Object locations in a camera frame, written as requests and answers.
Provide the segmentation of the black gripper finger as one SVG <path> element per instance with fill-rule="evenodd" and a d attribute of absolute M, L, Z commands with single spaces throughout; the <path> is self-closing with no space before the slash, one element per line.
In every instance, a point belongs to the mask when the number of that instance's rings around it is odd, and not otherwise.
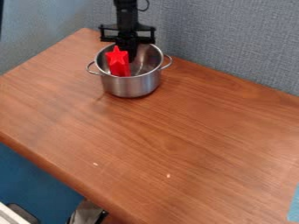
<path fill-rule="evenodd" d="M 126 42 L 117 41 L 117 42 L 115 42 L 115 46 L 118 47 L 118 50 L 119 50 L 119 51 L 126 51 L 126 52 L 129 52 Z"/>
<path fill-rule="evenodd" d="M 137 42 L 134 40 L 126 43 L 128 61 L 132 62 L 136 58 Z"/>

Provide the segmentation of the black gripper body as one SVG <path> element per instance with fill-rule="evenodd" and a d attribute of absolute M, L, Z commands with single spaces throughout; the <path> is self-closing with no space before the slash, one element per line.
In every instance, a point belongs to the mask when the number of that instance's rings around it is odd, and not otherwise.
<path fill-rule="evenodd" d="M 133 40 L 138 44 L 154 43 L 154 28 L 140 24 L 136 15 L 117 16 L 115 23 L 101 24 L 98 31 L 103 42 Z"/>

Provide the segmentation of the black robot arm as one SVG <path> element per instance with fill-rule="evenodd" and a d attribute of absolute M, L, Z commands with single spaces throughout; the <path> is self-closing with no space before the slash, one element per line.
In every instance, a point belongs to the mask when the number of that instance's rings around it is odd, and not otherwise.
<path fill-rule="evenodd" d="M 114 42 L 117 47 L 126 51 L 128 61 L 136 58 L 137 47 L 140 44 L 154 43 L 154 27 L 138 23 L 137 13 L 146 8 L 137 8 L 137 0 L 113 0 L 115 6 L 115 23 L 101 24 L 99 40 Z"/>

